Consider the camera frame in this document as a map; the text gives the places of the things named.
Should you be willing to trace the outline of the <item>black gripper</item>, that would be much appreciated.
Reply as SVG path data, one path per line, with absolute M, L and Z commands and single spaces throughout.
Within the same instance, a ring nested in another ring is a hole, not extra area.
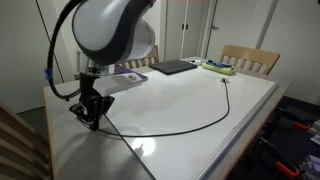
M 99 121 L 112 106 L 115 98 L 107 95 L 102 96 L 93 88 L 97 76 L 80 74 L 80 98 L 77 104 L 72 105 L 69 110 L 79 120 L 87 124 L 93 131 L 99 129 Z

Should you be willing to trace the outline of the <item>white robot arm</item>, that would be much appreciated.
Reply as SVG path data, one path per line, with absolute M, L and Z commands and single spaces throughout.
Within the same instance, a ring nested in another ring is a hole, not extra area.
M 74 13 L 73 35 L 87 61 L 78 64 L 80 98 L 70 110 L 93 131 L 112 106 L 114 93 L 143 83 L 135 72 L 114 70 L 147 56 L 154 47 L 155 33 L 143 16 L 155 1 L 85 0 Z

